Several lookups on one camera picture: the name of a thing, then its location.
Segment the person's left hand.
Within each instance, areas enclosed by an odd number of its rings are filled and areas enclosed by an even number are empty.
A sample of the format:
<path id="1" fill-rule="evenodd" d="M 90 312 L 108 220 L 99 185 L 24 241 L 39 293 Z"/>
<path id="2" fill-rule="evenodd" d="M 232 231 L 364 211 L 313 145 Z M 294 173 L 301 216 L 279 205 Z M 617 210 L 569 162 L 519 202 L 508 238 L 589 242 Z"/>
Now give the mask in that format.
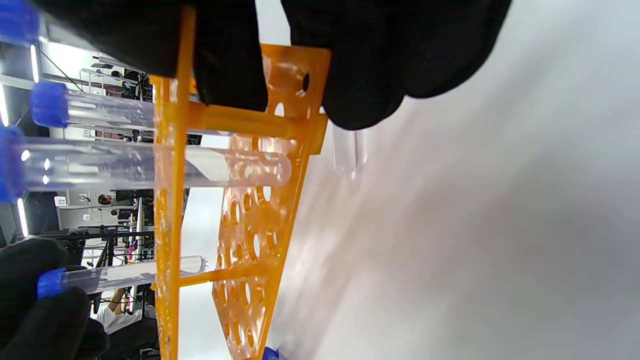
<path id="1" fill-rule="evenodd" d="M 93 360 L 110 346 L 89 315 L 81 289 L 38 298 L 44 272 L 62 267 L 67 250 L 46 238 L 11 244 L 0 256 L 0 357 L 3 360 Z"/>

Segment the person's right hand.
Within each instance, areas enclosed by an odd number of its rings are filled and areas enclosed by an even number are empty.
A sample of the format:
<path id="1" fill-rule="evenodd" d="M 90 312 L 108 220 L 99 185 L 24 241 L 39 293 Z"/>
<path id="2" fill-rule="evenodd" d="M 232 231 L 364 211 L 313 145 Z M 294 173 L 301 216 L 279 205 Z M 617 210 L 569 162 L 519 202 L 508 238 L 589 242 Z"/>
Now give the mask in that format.
<path id="1" fill-rule="evenodd" d="M 100 52 L 152 75 L 177 73 L 185 7 L 196 12 L 193 73 L 206 105 L 263 112 L 268 90 L 254 0 L 34 0 Z M 405 97 L 432 98 L 487 60 L 509 0 L 282 0 L 294 46 L 327 49 L 322 105 L 355 131 L 387 119 Z"/>

